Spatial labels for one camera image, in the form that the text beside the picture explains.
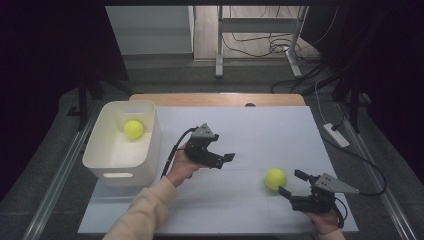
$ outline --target tennis ball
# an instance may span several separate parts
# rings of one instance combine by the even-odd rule
[[[127,137],[136,139],[139,138],[144,132],[144,127],[141,122],[136,120],[131,120],[125,123],[124,133]]]
[[[272,190],[278,190],[279,186],[286,186],[287,175],[279,168],[271,168],[265,175],[265,184]]]

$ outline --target white storage box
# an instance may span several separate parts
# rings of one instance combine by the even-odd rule
[[[143,135],[137,139],[124,133],[124,125],[130,120],[144,126]],[[156,176],[160,137],[153,102],[110,102],[94,125],[83,157],[84,166],[109,186],[148,185]]]

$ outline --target person's hand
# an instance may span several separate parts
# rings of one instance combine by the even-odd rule
[[[168,180],[175,186],[180,186],[184,180],[190,178],[194,172],[202,167],[202,164],[191,161],[184,152],[185,144],[177,150],[171,170],[166,175]]]
[[[331,210],[329,213],[310,213],[303,212],[314,222],[319,234],[326,235],[339,229],[339,218],[337,214]]]

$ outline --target sleeve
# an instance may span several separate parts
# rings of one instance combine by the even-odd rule
[[[155,186],[143,189],[134,198],[103,239],[152,239],[167,219],[168,206],[178,195],[174,185],[162,177]]]
[[[319,234],[318,236],[320,240],[346,240],[340,228],[329,234],[326,234],[326,235]]]

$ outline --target person's arm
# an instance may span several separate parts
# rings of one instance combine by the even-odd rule
[[[103,239],[152,239],[167,219],[168,206],[179,195],[176,188],[201,167],[190,161],[184,151],[177,151],[166,177],[155,186],[143,189]]]
[[[304,214],[314,222],[320,240],[345,240],[343,232],[339,228],[339,219],[333,210],[323,214],[309,212],[304,212]]]

